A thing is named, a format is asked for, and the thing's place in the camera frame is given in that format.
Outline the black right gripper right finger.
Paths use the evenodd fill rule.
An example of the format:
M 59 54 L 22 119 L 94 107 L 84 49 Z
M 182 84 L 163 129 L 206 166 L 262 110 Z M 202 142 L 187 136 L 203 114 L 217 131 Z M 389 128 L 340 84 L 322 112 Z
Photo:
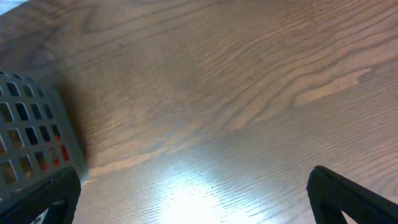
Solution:
M 307 193 L 317 223 L 397 223 L 397 204 L 333 172 L 315 166 Z

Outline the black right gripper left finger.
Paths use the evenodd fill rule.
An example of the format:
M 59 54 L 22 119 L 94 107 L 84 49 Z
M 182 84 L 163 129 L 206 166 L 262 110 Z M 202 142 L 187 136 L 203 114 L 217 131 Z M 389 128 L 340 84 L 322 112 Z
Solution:
M 1 223 L 32 223 L 43 213 L 43 223 L 72 223 L 80 193 L 77 171 L 65 167 L 4 200 Z

